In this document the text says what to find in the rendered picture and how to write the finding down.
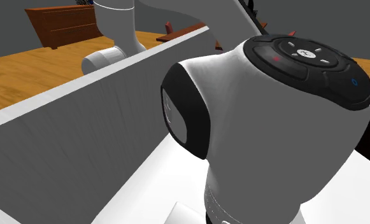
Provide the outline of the white grey upright panel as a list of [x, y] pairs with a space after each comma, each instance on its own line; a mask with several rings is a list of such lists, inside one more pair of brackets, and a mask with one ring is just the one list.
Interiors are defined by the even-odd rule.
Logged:
[[0, 109], [0, 224], [92, 224], [167, 136], [160, 85], [207, 27]]

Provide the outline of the brown wooden chest of drawers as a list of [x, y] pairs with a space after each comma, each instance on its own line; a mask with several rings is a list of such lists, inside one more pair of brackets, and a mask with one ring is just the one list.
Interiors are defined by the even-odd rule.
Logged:
[[25, 12], [42, 46], [53, 50], [103, 35], [92, 5], [28, 8]]

